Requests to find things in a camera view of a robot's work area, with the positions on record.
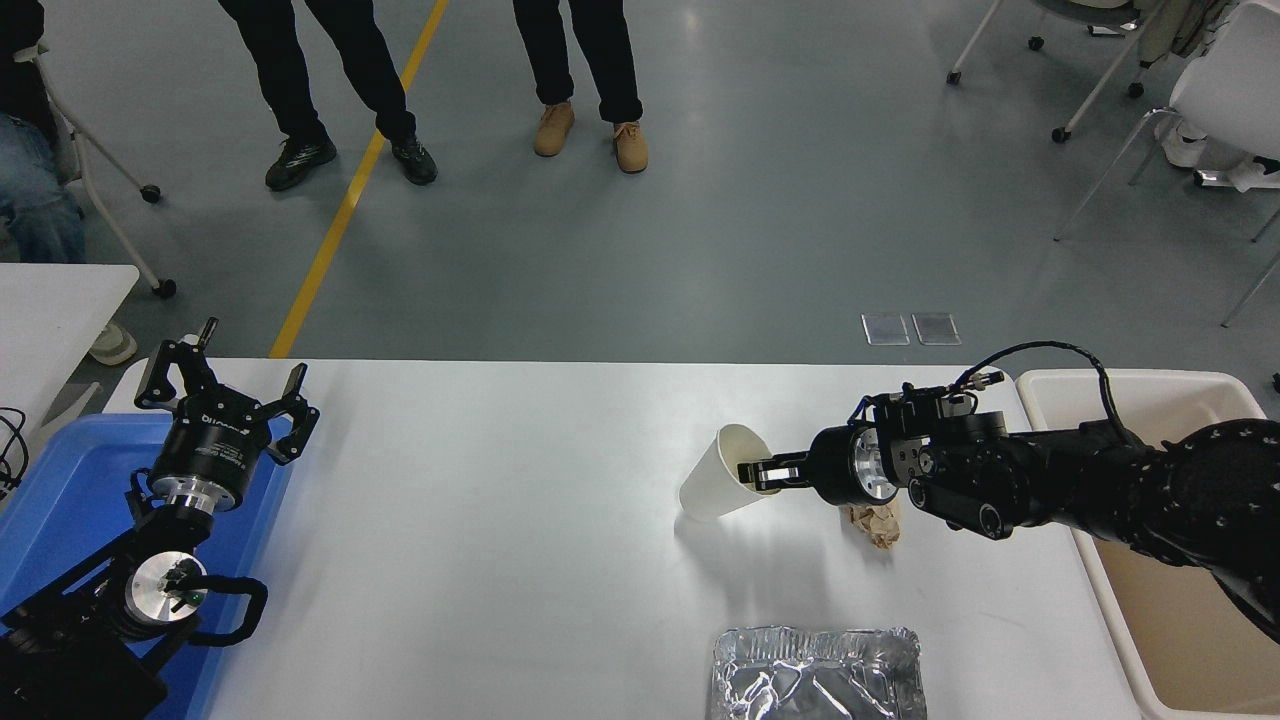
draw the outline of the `black sneaker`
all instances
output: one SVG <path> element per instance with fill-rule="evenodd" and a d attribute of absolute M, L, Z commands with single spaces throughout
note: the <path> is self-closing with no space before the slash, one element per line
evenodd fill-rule
<path fill-rule="evenodd" d="M 426 184 L 435 179 L 435 160 L 416 137 L 392 143 L 392 156 L 404 168 L 404 177 L 413 184 Z"/>
<path fill-rule="evenodd" d="M 324 142 L 284 141 L 280 159 L 266 170 L 266 187 L 279 192 L 288 190 L 307 178 L 311 168 L 324 165 L 338 156 L 338 149 L 328 137 Z"/>

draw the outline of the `chair leg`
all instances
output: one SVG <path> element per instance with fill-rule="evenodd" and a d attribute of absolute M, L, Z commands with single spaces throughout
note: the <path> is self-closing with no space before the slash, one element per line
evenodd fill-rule
<path fill-rule="evenodd" d="M 1115 60 L 1111 60 L 1111 67 L 1107 68 L 1107 72 L 1102 73 L 1102 78 L 1100 78 L 1098 83 L 1093 86 L 1093 91 L 1089 92 L 1089 96 L 1084 99 L 1084 102 L 1082 102 L 1080 108 L 1075 111 L 1074 115 L 1071 115 L 1071 119 L 1066 120 L 1065 126 L 1057 128 L 1053 132 L 1053 140 L 1056 142 L 1065 142 L 1068 138 L 1071 137 L 1071 131 L 1075 129 L 1075 126 L 1079 124 L 1080 118 L 1083 118 L 1084 114 L 1089 110 L 1089 108 L 1093 106 L 1093 102 L 1094 100 L 1098 99 L 1098 94 L 1102 92 L 1102 88 L 1106 87 L 1108 82 L 1111 82 L 1111 76 L 1116 74 L 1116 70 L 1120 68 L 1120 63 L 1129 56 L 1129 51 L 1133 50 L 1135 45 L 1138 45 L 1138 40 L 1142 37 L 1142 33 L 1147 32 L 1147 28 L 1151 27 L 1151 24 L 1156 20 L 1156 17 L 1160 14 L 1160 8 L 1161 6 L 1157 6 L 1156 10 L 1148 18 L 1143 19 L 1142 24 L 1138 26 L 1138 29 L 1135 32 L 1129 33 L 1129 37 L 1125 38 L 1124 47 L 1120 50 L 1120 54 L 1116 55 Z"/>
<path fill-rule="evenodd" d="M 61 96 L 58 94 L 58 90 L 49 81 L 49 76 L 45 73 L 45 65 L 44 63 L 40 61 L 40 58 L 36 58 L 33 61 L 36 64 L 36 68 L 40 70 L 41 79 L 45 83 L 45 92 L 49 94 L 49 99 L 52 101 L 54 106 L 58 108 L 58 111 L 61 113 L 61 115 L 67 118 L 67 120 L 72 124 L 72 127 L 76 131 L 76 135 L 87 140 L 90 143 L 93 145 L 93 147 L 97 147 L 97 151 L 101 152 L 104 158 L 106 158 L 106 161 L 111 163 L 111 165 L 114 165 L 116 170 L 120 170 L 120 174 L 124 176 L 125 179 L 133 183 L 133 187 L 141 191 L 143 188 L 142 182 L 140 182 L 138 178 L 133 177 L 133 173 L 125 169 L 124 165 L 115 159 L 115 155 L 111 155 L 111 152 L 106 147 L 102 147 L 102 143 L 99 142 L 96 137 L 93 137 L 93 133 L 90 132 L 87 127 L 84 127 L 84 123 L 82 123 L 79 118 L 73 115 L 67 109 L 67 105 L 63 104 Z"/>
<path fill-rule="evenodd" d="M 1111 159 L 1111 164 L 1107 165 L 1107 169 L 1102 170 L 1102 177 L 1100 177 L 1097 182 L 1093 183 L 1093 187 L 1091 187 L 1089 191 L 1084 193 L 1084 199 L 1080 200 L 1079 205 L 1075 206 L 1075 210 L 1073 210 L 1071 214 L 1068 215 L 1066 220 L 1062 222 L 1057 232 L 1053 233 L 1055 242 L 1062 240 L 1062 236 L 1066 234 L 1066 229 L 1071 227 L 1071 223 L 1075 220 L 1075 217 L 1080 214 L 1080 210 L 1084 210 L 1084 206 L 1088 205 L 1089 200 L 1093 199 L 1093 195 L 1098 191 L 1100 187 L 1102 187 L 1102 181 L 1107 179 L 1107 176 L 1111 174 L 1112 169 L 1115 169 L 1116 163 L 1120 161 L 1120 158 L 1125 154 L 1125 150 L 1129 150 L 1129 146 L 1133 145 L 1133 141 L 1134 138 L 1138 137 L 1138 133 L 1146 129 L 1147 123 L 1149 123 L 1152 118 L 1167 113 L 1172 113 L 1172 110 L 1170 108 L 1156 108 L 1155 110 L 1148 110 L 1147 114 L 1143 115 L 1140 120 L 1138 120 L 1137 127 L 1133 128 L 1133 131 L 1129 133 L 1129 137 L 1125 138 L 1124 145 L 1120 146 L 1120 151 L 1116 152 L 1116 156 Z"/>
<path fill-rule="evenodd" d="M 969 51 L 973 50 L 974 44 L 978 42 L 978 38 L 982 37 L 982 33 L 987 29 L 987 24 L 991 23 L 992 15 L 995 15 L 996 10 L 998 10 L 1000 6 L 1004 4 L 1005 0 L 995 0 L 995 3 L 991 4 L 991 9 L 987 10 L 987 14 L 983 15 L 982 22 L 978 23 L 978 29 L 975 29 L 973 32 L 973 37 L 969 38 L 969 44 L 964 46 L 964 51 L 960 53 L 960 56 L 956 58 L 955 64 L 951 65 L 951 73 L 947 74 L 947 82 L 951 82 L 952 77 L 955 77 L 956 79 L 960 78 L 960 65 L 964 64 L 965 58 L 969 56 Z"/>
<path fill-rule="evenodd" d="M 81 179 L 84 181 L 84 192 L 88 193 L 90 201 L 95 208 L 97 208 L 97 213 L 102 215 L 104 220 L 106 220 L 111 232 L 115 233 L 115 237 L 120 241 L 124 251 L 129 254 L 131 259 L 133 259 L 133 264 L 138 266 L 138 272 L 142 273 L 142 277 L 147 281 L 147 284 L 151 286 L 151 290 L 159 291 L 160 278 L 151 272 L 151 266 L 147 265 L 147 261 L 143 260 L 142 255 L 140 255 L 137 249 L 133 247 L 133 242 L 129 241 L 129 236 L 124 234 L 124 229 L 120 228 L 120 225 L 115 222 L 115 218 L 111 217 L 111 213 L 108 211 L 106 205 L 102 204 L 102 199 L 99 197 L 97 188 L 93 186 L 93 177 L 88 169 L 88 154 L 84 152 L 84 146 L 78 142 L 76 143 L 76 155 L 79 158 Z"/>
<path fill-rule="evenodd" d="M 1175 120 L 1176 118 L 1181 117 L 1174 110 L 1170 110 L 1167 114 L 1170 118 L 1174 118 Z M 1151 147 L 1147 149 L 1147 155 L 1143 156 L 1142 163 L 1138 164 L 1138 169 L 1135 169 L 1133 172 L 1133 176 L 1129 177 L 1128 184 L 1130 187 L 1138 184 L 1138 178 L 1142 177 L 1142 173 L 1147 170 L 1147 165 L 1151 164 L 1151 159 L 1156 156 L 1156 150 L 1158 150 L 1160 146 L 1164 145 L 1166 140 L 1169 140 L 1169 136 L 1174 132 L 1174 128 L 1176 127 L 1178 127 L 1176 122 L 1169 123 L 1169 127 L 1165 128 L 1165 132 L 1160 133 L 1160 138 L 1157 138 L 1156 142 L 1153 142 Z"/>
<path fill-rule="evenodd" d="M 1280 218 L 1280 208 L 1276 208 L 1276 211 L 1271 214 L 1271 219 L 1267 220 L 1267 224 L 1262 225 L 1262 229 L 1258 231 L 1258 234 L 1253 236 L 1253 242 L 1257 242 L 1258 238 L 1262 237 L 1262 234 L 1266 233 L 1272 224 L 1275 224 L 1276 218 Z M 1251 287 L 1249 291 L 1244 293 L 1244 297 L 1242 297 L 1240 301 L 1235 304 L 1235 307 L 1231 307 L 1231 311 L 1226 314 L 1226 318 L 1222 319 L 1224 328 L 1231 327 L 1231 320 L 1234 320 L 1235 315 L 1240 311 L 1242 307 L 1244 307 L 1244 304 L 1248 302 L 1249 299 L 1253 297 L 1256 292 L 1258 292 L 1258 288 L 1262 287 L 1262 283 L 1267 282 L 1267 278 L 1271 277 L 1271 273 L 1275 272 L 1276 266 L 1280 266 L 1280 252 L 1276 252 L 1275 258 L 1272 258 L 1271 261 L 1267 263 L 1267 266 L 1262 269 L 1262 274 L 1260 274 L 1258 279 L 1253 282 L 1253 287 Z"/>

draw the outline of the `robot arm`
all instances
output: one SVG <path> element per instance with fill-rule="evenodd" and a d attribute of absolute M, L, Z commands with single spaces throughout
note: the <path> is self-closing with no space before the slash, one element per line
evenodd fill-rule
<path fill-rule="evenodd" d="M 239 506 L 259 457 L 297 459 L 320 413 L 301 395 L 303 364 L 280 400 L 265 405 L 219 383 L 204 355 L 216 324 L 210 318 L 195 345 L 164 342 L 147 365 L 136 405 L 173 413 L 173 425 L 152 468 L 136 471 L 125 493 L 133 528 L 3 616 L 0 717 L 99 717 L 104 708 L 143 717 L 166 697 L 156 675 L 184 644 L 234 644 L 257 626 L 266 585 L 206 573 L 196 547 L 216 512 Z M 172 365 L 187 391 L 177 401 Z M 268 421 L 280 415 L 293 427 L 273 441 Z M 248 596 L 239 628 L 197 630 L 209 593 Z M 141 657 L 129 650 L 145 641 L 156 642 Z"/>
<path fill-rule="evenodd" d="M 1079 351 L 1027 343 L 1007 352 L 1042 345 Z M 905 488 L 915 507 L 991 539 L 1061 523 L 1169 565 L 1204 568 L 1280 642 L 1280 423 L 1219 423 L 1148 447 L 1120 423 L 1106 373 L 1087 355 L 1108 418 L 1009 433 L 1001 413 L 977 411 L 977 392 L 1005 379 L 979 370 L 1007 352 L 950 386 L 867 397 L 808 452 L 745 462 L 739 479 L 758 491 L 812 487 L 832 505 L 883 505 Z"/>

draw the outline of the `tan shoe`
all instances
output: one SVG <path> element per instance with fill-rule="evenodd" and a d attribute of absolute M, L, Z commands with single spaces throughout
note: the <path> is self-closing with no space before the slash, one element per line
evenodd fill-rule
<path fill-rule="evenodd" d="M 649 143 L 644 141 L 640 123 L 613 126 L 613 152 L 623 173 L 639 173 L 649 167 Z"/>
<path fill-rule="evenodd" d="M 548 105 L 543 111 L 543 120 L 538 123 L 538 135 L 534 136 L 534 152 L 543 158 L 559 155 L 571 127 L 573 127 L 573 105 L 568 100 Z"/>

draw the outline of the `person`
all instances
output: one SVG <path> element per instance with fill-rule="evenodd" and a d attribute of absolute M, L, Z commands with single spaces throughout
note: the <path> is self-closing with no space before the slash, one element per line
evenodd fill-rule
<path fill-rule="evenodd" d="M 44 33 L 38 0 L 0 0 L 0 220 L 22 263 L 84 263 L 79 205 L 55 167 L 58 126 L 45 83 L 33 63 L 14 59 Z M 133 336 L 109 322 L 90 356 L 119 365 L 137 350 Z"/>
<path fill-rule="evenodd" d="M 1170 132 L 1170 124 L 1176 123 Z M 1156 140 L 1165 152 L 1165 160 L 1175 168 L 1196 169 L 1208 147 L 1208 135 L 1183 118 L 1165 118 L 1156 123 Z M 1247 154 L 1231 169 L 1226 179 L 1240 192 L 1253 188 L 1280 188 L 1280 161 L 1262 155 Z"/>
<path fill-rule="evenodd" d="M 513 0 L 516 26 L 534 70 L 543 118 L 534 136 L 534 152 L 558 155 L 573 127 L 573 78 L 559 0 Z M 639 173 L 649 167 L 649 146 L 640 131 L 643 106 L 636 91 L 631 38 L 622 0 L 570 0 L 573 35 L 591 68 L 600 95 L 600 118 L 613 123 L 613 151 L 618 168 Z"/>
<path fill-rule="evenodd" d="M 257 65 L 262 97 L 284 133 L 284 150 L 266 170 L 266 187 L 288 190 L 316 167 L 338 156 L 325 131 L 307 79 L 307 64 L 293 24 L 292 0 L 219 0 L 236 20 Z M 436 177 L 435 160 L 417 140 L 417 122 L 404 104 L 387 40 L 374 22 L 372 0 L 306 0 L 311 14 L 333 40 L 342 69 L 375 124 L 392 143 L 392 156 L 404 177 L 428 184 Z"/>

